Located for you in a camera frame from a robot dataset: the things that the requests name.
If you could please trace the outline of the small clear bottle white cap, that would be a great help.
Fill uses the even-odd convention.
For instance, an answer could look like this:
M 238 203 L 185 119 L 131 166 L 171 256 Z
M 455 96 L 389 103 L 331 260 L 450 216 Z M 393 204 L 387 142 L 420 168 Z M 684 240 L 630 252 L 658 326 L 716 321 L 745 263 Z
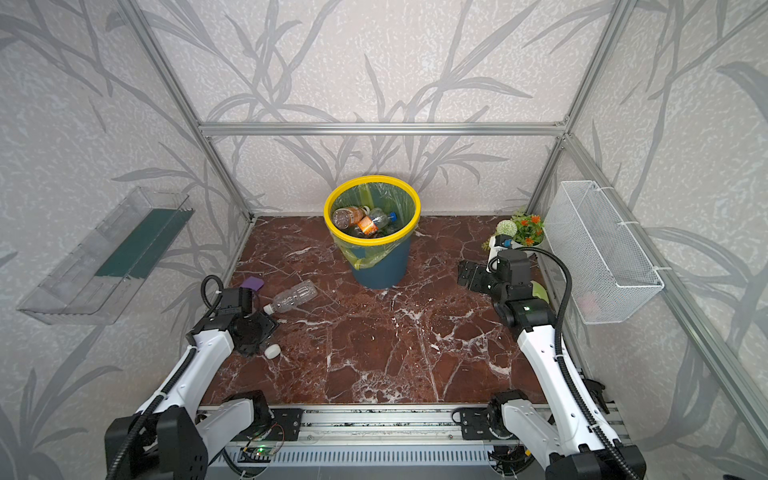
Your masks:
M 263 356 L 267 360 L 276 359 L 281 355 L 282 349 L 278 344 L 271 344 L 264 349 Z

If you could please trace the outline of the clear crushed bottle white cap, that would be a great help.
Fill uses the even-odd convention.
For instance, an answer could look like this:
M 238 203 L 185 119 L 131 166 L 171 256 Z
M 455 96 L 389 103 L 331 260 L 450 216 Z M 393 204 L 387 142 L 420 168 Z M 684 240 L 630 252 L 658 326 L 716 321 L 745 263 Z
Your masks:
M 306 280 L 277 294 L 272 302 L 263 308 L 263 311 L 268 315 L 285 313 L 314 299 L 317 294 L 313 282 Z

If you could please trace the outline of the pepsi blue label bottle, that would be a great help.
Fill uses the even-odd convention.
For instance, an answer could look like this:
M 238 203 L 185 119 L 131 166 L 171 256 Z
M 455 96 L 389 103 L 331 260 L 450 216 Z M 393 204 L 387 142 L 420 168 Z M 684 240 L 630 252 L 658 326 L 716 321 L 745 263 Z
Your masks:
M 381 208 L 373 208 L 368 215 L 371 221 L 370 231 L 373 233 L 384 229 L 390 224 L 397 221 L 397 214 L 395 212 L 385 212 Z

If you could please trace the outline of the brown tea bottle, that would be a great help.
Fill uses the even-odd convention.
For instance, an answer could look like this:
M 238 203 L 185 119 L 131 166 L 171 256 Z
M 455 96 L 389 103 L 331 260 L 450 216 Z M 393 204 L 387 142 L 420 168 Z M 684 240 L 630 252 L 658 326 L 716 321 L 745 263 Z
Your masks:
M 339 230 L 345 230 L 357 225 L 368 214 L 370 209 L 366 206 L 349 206 L 336 209 L 331 216 L 333 225 Z

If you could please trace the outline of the orange label orange cap bottle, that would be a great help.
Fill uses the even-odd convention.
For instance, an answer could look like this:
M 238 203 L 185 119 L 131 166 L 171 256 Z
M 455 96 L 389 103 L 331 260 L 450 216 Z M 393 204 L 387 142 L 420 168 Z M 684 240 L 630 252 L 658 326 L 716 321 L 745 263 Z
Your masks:
M 360 234 L 363 237 L 371 237 L 375 235 L 379 230 L 379 227 L 369 216 L 364 216 L 357 223 L 357 228 L 360 230 Z

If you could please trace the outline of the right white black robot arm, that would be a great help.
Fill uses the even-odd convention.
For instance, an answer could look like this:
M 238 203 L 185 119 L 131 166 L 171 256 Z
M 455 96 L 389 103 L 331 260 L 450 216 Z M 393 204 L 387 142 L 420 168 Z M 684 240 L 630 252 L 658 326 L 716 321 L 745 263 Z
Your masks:
M 485 264 L 462 260 L 459 285 L 488 296 L 502 325 L 516 338 L 554 418 L 548 422 L 525 394 L 503 392 L 490 404 L 495 436 L 517 438 L 548 479 L 642 479 L 647 465 L 639 448 L 626 445 L 610 426 L 579 375 L 563 341 L 573 279 L 556 255 L 549 259 L 565 279 L 556 308 L 534 296 L 528 248 L 501 248 Z

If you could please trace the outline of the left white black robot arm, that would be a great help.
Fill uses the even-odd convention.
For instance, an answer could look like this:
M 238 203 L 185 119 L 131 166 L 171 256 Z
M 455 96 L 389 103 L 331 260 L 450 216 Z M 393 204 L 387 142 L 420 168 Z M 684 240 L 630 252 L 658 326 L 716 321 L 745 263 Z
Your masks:
M 105 433 L 109 479 L 203 479 L 236 436 L 260 436 L 275 422 L 259 390 L 200 413 L 223 362 L 234 352 L 260 353 L 277 327 L 252 288 L 226 288 L 208 275 L 200 292 L 206 311 L 187 333 L 182 358 L 134 414 L 115 419 Z

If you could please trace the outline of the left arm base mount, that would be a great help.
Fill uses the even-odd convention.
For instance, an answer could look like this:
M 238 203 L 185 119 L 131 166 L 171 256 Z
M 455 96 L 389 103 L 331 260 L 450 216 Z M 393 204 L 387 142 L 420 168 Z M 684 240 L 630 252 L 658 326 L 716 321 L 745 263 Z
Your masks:
M 301 408 L 276 408 L 271 410 L 273 419 L 268 426 L 247 429 L 234 438 L 235 441 L 295 442 L 299 438 L 304 410 Z

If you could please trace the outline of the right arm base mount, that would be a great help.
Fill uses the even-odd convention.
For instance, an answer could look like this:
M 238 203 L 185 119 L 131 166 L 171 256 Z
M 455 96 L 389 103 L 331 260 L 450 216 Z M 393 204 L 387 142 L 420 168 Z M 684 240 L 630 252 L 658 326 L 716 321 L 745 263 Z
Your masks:
M 463 440 L 517 441 L 498 416 L 486 407 L 460 407 L 451 412 L 451 420 L 459 426 Z

